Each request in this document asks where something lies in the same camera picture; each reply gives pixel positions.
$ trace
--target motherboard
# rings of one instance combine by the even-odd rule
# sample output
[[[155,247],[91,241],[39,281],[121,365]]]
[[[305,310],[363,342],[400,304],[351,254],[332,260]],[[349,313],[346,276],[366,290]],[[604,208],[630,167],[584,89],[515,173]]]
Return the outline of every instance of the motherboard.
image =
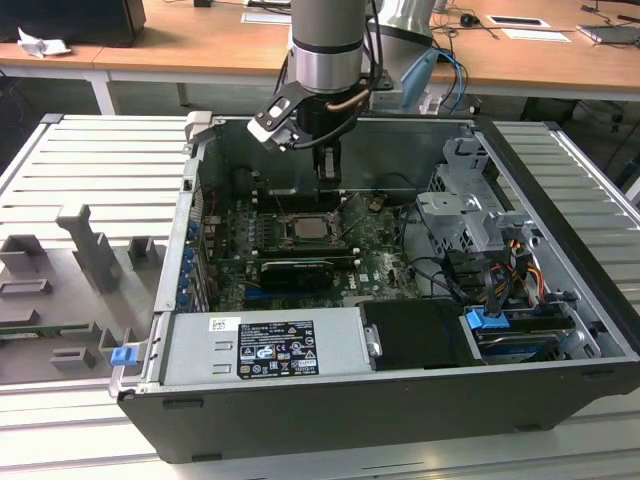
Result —
[[[238,200],[205,224],[212,311],[420,297],[398,242],[402,205],[385,194],[345,195],[327,212],[261,203]]]

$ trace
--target blue tab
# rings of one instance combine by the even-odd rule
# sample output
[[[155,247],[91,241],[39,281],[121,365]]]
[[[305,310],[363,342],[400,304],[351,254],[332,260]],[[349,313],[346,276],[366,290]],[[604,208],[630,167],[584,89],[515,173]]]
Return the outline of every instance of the blue tab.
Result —
[[[118,347],[111,354],[111,365],[114,367],[133,366],[138,364],[138,347]]]
[[[472,308],[465,317],[467,317],[471,330],[476,328],[509,328],[511,326],[504,312],[497,317],[489,317],[484,314],[484,308]]]

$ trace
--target sticker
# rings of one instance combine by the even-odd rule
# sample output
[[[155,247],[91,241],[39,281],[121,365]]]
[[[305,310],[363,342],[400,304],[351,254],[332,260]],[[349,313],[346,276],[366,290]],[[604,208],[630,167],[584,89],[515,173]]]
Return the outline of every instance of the sticker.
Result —
[[[242,317],[211,317],[209,319],[210,332],[235,332]]]
[[[295,377],[320,373],[315,331],[311,320],[238,322],[236,328],[238,376],[241,379]]]
[[[37,333],[5,333],[0,340],[23,340],[25,338],[40,338]]]

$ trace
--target robotic arm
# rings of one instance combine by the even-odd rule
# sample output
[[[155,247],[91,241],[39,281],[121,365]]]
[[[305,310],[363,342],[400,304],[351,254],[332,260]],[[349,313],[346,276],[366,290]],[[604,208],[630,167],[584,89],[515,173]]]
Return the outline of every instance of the robotic arm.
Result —
[[[293,49],[288,58],[293,81],[278,90],[248,125],[267,148],[312,149],[319,190],[340,183],[340,136],[354,128],[382,75],[378,12],[371,3],[378,65],[372,61],[370,78],[362,83],[367,0],[293,0]],[[289,119],[294,110],[295,125]],[[298,131],[310,140],[301,140]]]

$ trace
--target power supply label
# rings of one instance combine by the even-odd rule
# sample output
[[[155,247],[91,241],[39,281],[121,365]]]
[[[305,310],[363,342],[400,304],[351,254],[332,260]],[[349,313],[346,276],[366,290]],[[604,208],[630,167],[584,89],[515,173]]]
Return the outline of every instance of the power supply label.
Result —
[[[318,373],[316,335],[311,320],[239,325],[238,376],[241,379]]]

